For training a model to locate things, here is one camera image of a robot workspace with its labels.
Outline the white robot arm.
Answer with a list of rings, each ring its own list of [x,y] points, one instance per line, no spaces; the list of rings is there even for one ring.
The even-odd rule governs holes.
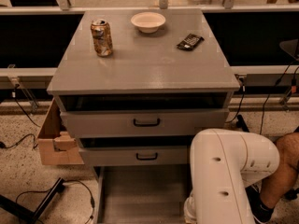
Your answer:
[[[246,187],[273,174],[275,144],[257,133],[206,129],[192,140],[186,224],[255,224]]]

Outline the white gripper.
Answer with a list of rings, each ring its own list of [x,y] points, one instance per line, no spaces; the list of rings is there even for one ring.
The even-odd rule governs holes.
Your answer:
[[[189,196],[183,207],[184,211],[184,218],[186,223],[196,223],[196,213],[195,213],[195,205],[194,205],[194,198],[193,196]]]

